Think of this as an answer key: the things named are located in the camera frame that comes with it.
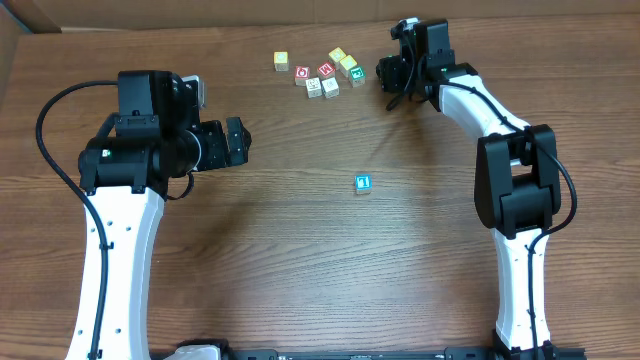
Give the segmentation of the blue block letter L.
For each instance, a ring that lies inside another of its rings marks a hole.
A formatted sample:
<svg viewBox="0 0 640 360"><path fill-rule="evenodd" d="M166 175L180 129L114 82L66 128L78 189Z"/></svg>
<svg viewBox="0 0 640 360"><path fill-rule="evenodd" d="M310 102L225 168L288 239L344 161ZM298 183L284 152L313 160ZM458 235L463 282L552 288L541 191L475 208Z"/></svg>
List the blue block letter L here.
<svg viewBox="0 0 640 360"><path fill-rule="evenodd" d="M370 174L358 174L354 177L355 193L358 195L369 194L372 191L373 182Z"/></svg>

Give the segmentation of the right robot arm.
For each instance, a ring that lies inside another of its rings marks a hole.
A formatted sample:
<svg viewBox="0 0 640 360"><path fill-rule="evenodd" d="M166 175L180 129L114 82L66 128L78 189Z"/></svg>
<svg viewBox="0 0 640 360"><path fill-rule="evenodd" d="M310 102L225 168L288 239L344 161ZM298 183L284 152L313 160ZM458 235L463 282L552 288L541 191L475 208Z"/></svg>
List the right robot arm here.
<svg viewBox="0 0 640 360"><path fill-rule="evenodd" d="M445 20L407 18L391 28L400 52L376 74L393 105L419 96L476 144L474 204L496 246L500 303L494 346L503 359L551 359L544 262L552 218L561 206L555 134L511 114L479 73L459 63Z"/></svg>

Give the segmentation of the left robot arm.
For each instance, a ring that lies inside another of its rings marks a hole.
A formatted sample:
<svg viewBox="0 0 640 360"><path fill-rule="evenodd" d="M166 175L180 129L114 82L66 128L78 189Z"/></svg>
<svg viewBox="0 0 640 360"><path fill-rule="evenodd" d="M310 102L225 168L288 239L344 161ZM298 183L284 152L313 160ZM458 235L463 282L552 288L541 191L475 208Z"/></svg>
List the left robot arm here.
<svg viewBox="0 0 640 360"><path fill-rule="evenodd" d="M81 152L86 253L70 359L147 359L154 242L169 181L243 165L251 135L237 117L203 122L196 75L123 71L119 109Z"/></svg>

